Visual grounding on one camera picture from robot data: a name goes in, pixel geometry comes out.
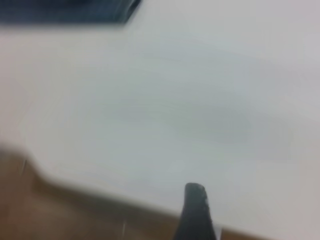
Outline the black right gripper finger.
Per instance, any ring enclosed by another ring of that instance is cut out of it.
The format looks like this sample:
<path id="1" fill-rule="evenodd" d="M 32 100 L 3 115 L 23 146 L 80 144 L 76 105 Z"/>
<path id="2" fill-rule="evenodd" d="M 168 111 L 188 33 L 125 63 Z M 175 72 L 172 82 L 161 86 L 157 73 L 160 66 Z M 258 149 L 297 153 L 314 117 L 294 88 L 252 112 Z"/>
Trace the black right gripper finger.
<path id="1" fill-rule="evenodd" d="M 205 187 L 189 182 L 174 240 L 216 240 Z"/>

